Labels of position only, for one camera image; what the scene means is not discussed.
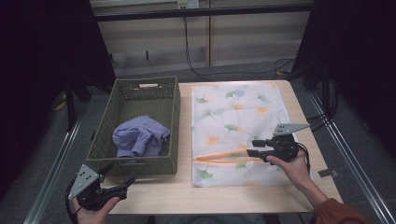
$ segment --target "orange cloth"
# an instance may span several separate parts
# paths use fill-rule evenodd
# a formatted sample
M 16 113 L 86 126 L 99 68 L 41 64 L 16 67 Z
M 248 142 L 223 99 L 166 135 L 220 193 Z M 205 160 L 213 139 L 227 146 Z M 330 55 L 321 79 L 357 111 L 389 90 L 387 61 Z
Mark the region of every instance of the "orange cloth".
M 314 209 L 314 217 L 316 218 L 316 224 L 335 224 L 335 223 L 347 223 L 347 224 L 366 224 L 370 221 L 364 217 L 361 213 L 353 209 L 352 207 L 343 203 L 337 202 L 335 199 L 330 198 L 319 207 Z

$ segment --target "wooden tabletop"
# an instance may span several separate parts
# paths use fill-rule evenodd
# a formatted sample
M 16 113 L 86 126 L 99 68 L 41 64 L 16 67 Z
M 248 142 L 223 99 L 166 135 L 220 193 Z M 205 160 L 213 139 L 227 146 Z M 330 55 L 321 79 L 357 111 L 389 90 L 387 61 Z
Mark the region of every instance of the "wooden tabletop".
M 256 187 L 195 187 L 191 180 L 191 87 L 203 85 L 246 85 L 276 83 L 292 123 L 307 123 L 288 81 L 237 81 L 179 83 L 181 94 L 178 165 L 176 175 L 139 176 L 111 214 L 270 214 L 311 212 L 312 206 L 293 185 Z M 327 169 L 315 138 L 309 129 L 296 133 L 308 150 L 315 183 L 330 198 L 341 202 L 330 176 L 321 178 L 318 171 Z M 122 177 L 107 177 L 103 188 L 118 185 Z

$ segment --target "person's left hand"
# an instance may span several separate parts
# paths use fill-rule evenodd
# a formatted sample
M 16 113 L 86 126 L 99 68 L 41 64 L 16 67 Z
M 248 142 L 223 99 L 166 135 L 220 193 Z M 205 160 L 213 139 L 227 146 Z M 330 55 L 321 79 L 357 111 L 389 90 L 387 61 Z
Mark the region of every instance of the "person's left hand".
M 108 200 L 108 202 L 103 206 L 102 209 L 98 211 L 88 211 L 85 208 L 80 208 L 77 199 L 73 199 L 73 206 L 77 212 L 78 224 L 105 224 L 108 213 L 116 206 L 120 201 L 120 198 L 114 197 Z

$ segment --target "basket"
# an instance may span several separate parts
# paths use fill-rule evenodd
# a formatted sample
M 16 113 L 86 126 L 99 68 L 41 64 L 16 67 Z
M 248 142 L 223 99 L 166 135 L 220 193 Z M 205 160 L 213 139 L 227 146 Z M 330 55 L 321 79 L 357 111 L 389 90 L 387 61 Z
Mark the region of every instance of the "basket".
M 117 158 L 113 131 L 123 122 L 149 115 L 171 130 L 169 140 L 156 157 Z M 170 175 L 177 172 L 180 91 L 177 77 L 117 79 L 105 114 L 86 161 L 96 170 L 114 162 L 106 175 Z

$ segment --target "electrical outlet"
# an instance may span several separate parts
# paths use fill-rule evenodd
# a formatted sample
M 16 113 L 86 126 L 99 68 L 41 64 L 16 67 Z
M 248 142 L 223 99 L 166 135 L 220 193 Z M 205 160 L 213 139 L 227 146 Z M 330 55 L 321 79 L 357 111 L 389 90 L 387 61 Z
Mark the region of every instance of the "electrical outlet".
M 188 8 L 199 8 L 199 0 L 189 0 Z
M 189 8 L 189 3 L 187 0 L 177 0 L 177 9 Z

